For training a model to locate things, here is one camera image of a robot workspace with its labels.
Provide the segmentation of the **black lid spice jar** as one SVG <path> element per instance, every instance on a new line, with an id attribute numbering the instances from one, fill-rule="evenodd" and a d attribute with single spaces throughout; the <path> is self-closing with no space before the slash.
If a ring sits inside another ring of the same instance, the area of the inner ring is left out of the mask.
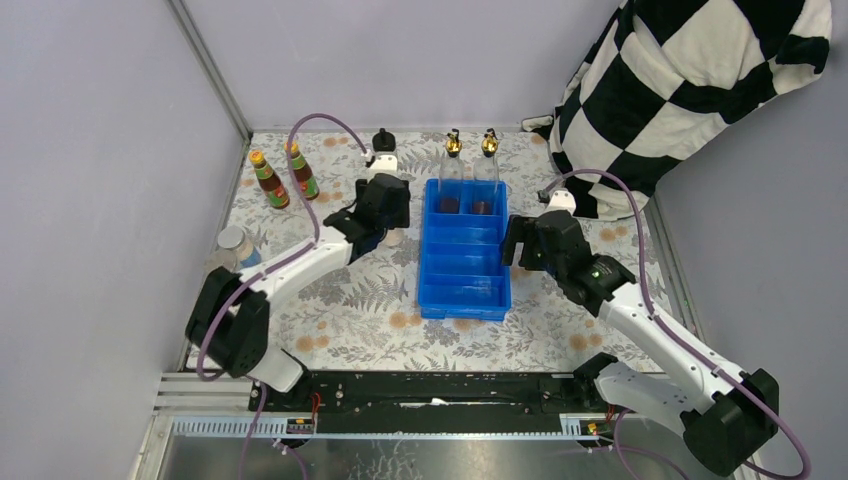
<path id="1" fill-rule="evenodd" d="M 405 233 L 403 229 L 390 230 L 383 239 L 383 244 L 387 247 L 393 248 L 398 246 L 404 238 Z"/>
<path id="2" fill-rule="evenodd" d="M 375 155 L 395 155 L 397 151 L 396 137 L 386 128 L 380 128 L 372 137 L 372 147 Z"/>

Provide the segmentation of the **glass oil bottle gold spout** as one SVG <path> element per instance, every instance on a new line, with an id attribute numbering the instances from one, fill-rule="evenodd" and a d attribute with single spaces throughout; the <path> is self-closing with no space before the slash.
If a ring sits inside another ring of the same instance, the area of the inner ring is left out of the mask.
<path id="1" fill-rule="evenodd" d="M 438 181 L 440 213 L 456 214 L 460 210 L 464 164 L 460 159 L 463 144 L 459 135 L 458 129 L 452 129 L 447 134 L 446 157 L 441 162 Z"/>

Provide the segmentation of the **blue plastic divided bin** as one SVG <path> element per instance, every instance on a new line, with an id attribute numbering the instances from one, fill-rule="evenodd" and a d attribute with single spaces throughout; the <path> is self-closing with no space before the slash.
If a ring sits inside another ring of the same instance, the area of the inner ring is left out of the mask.
<path id="1" fill-rule="evenodd" d="M 509 268 L 501 263 L 508 187 L 498 184 L 490 214 L 472 211 L 473 191 L 474 182 L 465 181 L 458 211 L 443 213 L 438 180 L 426 182 L 417 288 L 425 319 L 501 322 L 512 308 Z"/>

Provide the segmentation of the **brown sauce bottle yellow cap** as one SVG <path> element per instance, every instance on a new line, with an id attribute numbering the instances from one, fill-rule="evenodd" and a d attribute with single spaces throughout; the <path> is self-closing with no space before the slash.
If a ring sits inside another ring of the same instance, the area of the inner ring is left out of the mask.
<path id="1" fill-rule="evenodd" d="M 275 209 L 285 209 L 289 203 L 289 195 L 279 175 L 270 165 L 260 150 L 251 150 L 248 154 L 257 182 L 270 206 Z"/>

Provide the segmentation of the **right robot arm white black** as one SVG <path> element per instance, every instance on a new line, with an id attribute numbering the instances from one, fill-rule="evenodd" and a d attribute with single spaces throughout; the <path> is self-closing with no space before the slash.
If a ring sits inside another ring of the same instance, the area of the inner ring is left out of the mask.
<path id="1" fill-rule="evenodd" d="M 597 412 L 608 403 L 633 410 L 679 435 L 709 471 L 729 476 L 777 433 L 779 384 L 767 371 L 747 372 L 702 343 L 679 322 L 650 308 L 635 275 L 596 254 L 566 210 L 513 215 L 502 262 L 545 271 L 566 298 L 613 326 L 646 353 L 667 378 L 640 374 L 611 355 L 577 369 L 575 402 Z"/>

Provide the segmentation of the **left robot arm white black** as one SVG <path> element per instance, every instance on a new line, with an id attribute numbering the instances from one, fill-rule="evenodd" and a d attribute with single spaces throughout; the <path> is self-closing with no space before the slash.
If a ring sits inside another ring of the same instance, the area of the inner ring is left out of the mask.
<path id="1" fill-rule="evenodd" d="M 241 272 L 214 269 L 195 302 L 186 338 L 231 377 L 263 383 L 282 408 L 301 409 L 310 397 L 308 370 L 292 354 L 270 346 L 272 312 L 375 250 L 389 231 L 408 227 L 410 198 L 408 181 L 393 175 L 360 179 L 353 206 L 329 215 L 318 239 Z"/>

